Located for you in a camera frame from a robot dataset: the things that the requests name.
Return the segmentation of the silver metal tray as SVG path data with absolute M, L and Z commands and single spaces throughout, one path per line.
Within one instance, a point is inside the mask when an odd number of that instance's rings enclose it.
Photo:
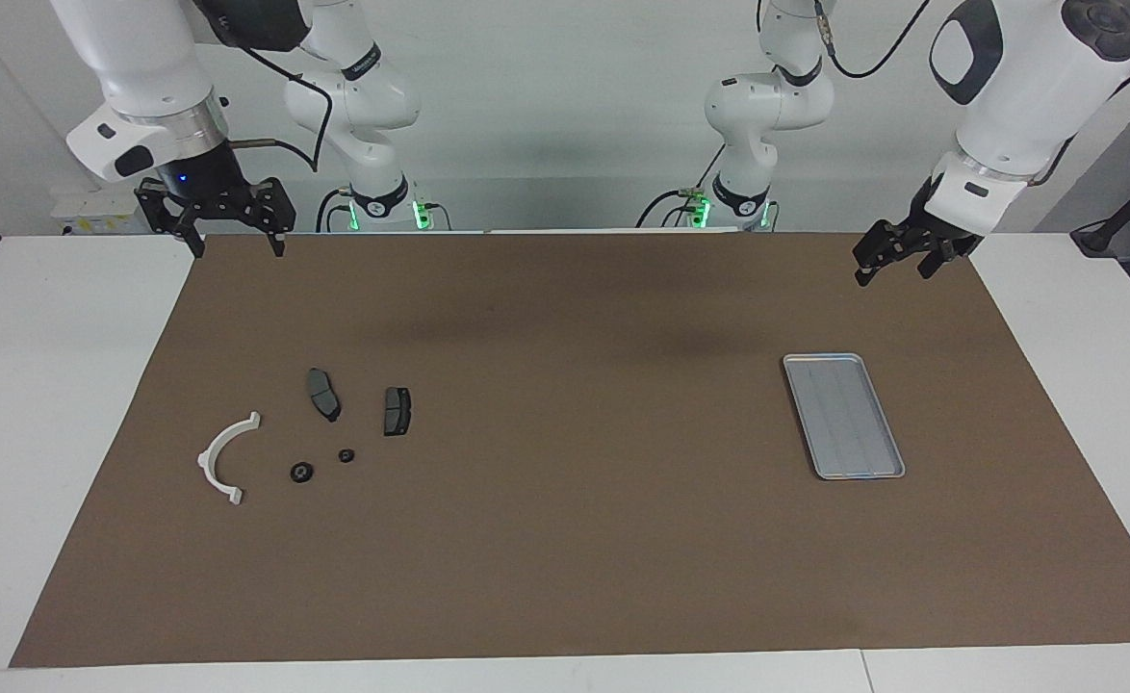
M 782 360 L 814 473 L 825 480 L 904 477 L 864 361 L 855 352 L 792 352 Z

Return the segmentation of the brown table mat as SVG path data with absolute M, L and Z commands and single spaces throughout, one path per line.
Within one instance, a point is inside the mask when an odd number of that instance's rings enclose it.
M 1130 536 L 977 272 L 860 288 L 852 243 L 210 240 L 12 666 L 1130 642 Z M 792 352 L 864 361 L 904 477 L 816 476 Z M 195 457 L 249 412 L 235 506 Z

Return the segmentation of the white semicircular bracket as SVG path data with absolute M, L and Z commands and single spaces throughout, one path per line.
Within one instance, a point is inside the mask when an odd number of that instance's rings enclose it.
M 205 451 L 195 457 L 195 465 L 198 465 L 198 468 L 203 474 L 205 480 L 207 480 L 214 491 L 221 493 L 235 506 L 243 503 L 244 490 L 235 486 L 235 484 L 227 484 L 218 477 L 218 458 L 221 456 L 223 449 L 229 445 L 232 440 L 247 434 L 247 431 L 260 428 L 262 416 L 260 412 L 249 412 L 245 421 L 232 423 L 226 428 L 219 431 L 212 438 L 212 442 L 205 448 Z

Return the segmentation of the elongated dark brake pad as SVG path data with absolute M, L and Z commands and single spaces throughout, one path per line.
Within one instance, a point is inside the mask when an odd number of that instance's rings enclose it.
M 342 404 L 333 389 L 330 374 L 322 369 L 310 369 L 306 374 L 310 402 L 325 421 L 334 423 L 341 416 Z

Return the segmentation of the white box yellow label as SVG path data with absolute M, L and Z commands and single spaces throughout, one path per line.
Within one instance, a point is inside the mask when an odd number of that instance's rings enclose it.
M 153 233 L 134 190 L 128 187 L 60 194 L 50 215 L 63 234 L 141 236 Z

